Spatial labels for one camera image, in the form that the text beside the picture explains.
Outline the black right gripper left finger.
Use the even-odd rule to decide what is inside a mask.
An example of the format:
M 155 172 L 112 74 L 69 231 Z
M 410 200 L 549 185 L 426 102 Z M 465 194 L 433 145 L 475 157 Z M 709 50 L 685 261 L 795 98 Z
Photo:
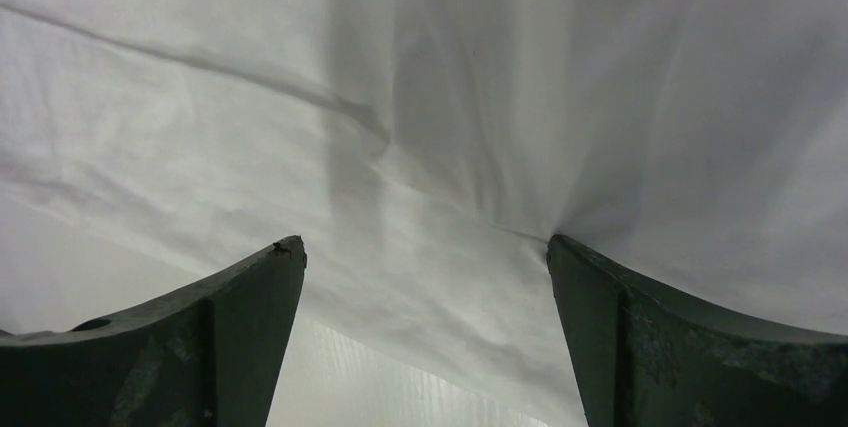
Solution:
M 67 332 L 1 336 L 5 426 L 262 426 L 304 282 L 290 236 Z

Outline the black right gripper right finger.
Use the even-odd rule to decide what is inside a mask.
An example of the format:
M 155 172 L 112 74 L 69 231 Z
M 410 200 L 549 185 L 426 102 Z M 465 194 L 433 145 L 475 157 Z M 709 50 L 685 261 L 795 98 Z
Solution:
M 715 305 L 563 235 L 546 262 L 591 427 L 846 424 L 845 336 Z

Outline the white t shirt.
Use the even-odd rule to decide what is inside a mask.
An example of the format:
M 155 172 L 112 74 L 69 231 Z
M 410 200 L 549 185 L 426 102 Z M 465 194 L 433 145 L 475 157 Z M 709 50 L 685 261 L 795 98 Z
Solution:
M 1 0 L 1 186 L 576 426 L 556 233 L 846 330 L 847 0 Z

